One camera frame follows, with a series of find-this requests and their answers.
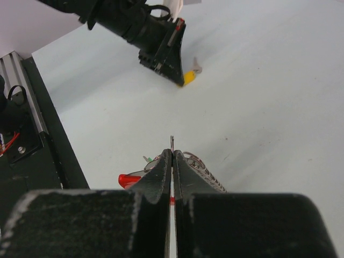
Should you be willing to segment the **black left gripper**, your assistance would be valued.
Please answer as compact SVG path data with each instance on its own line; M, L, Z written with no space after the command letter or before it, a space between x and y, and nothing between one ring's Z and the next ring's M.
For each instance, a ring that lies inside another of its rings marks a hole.
M91 21L138 48L140 64L184 85L181 46L186 25L182 18L173 21L167 7L146 1L97 1Z

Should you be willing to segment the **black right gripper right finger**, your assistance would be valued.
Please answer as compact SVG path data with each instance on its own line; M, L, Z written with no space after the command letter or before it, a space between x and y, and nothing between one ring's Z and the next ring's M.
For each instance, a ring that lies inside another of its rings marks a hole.
M215 189L189 166L180 150L173 153L173 180L177 257L193 257L193 197L195 194L213 194Z

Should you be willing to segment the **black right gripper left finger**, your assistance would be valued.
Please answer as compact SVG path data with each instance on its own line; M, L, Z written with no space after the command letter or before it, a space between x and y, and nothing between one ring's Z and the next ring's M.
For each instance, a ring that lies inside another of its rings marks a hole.
M171 167L172 153L165 149L154 168L130 188L130 257L169 257Z

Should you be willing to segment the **keyring bunch with chain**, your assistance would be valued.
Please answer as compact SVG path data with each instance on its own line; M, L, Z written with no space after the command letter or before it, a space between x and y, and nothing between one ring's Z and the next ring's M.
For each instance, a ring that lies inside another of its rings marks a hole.
M176 166L176 158L174 155L174 136L170 136L170 149L172 152L172 179L174 182L174 187L177 186L177 166ZM200 159L198 156L191 152L182 152L183 157L186 159L187 165L199 176L202 180L204 180L209 186L221 193L227 193L227 190L224 186L214 177L214 175L208 170L205 163Z

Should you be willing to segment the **green capped key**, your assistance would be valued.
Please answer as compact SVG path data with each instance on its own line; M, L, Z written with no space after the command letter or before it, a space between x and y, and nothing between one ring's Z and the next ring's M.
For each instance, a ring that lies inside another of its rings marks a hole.
M146 157L146 156L143 156L144 160L147 162L147 163L150 163L154 160L157 160L159 158L159 156L156 156L155 158L150 158L150 157Z

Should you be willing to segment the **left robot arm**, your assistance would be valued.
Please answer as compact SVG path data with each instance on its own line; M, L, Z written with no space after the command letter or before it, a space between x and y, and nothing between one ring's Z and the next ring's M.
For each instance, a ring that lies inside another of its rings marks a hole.
M181 46L186 24L172 19L164 5L146 1L44 1L63 13L78 15L79 22L92 30L100 24L137 47L140 64L179 86L184 85Z

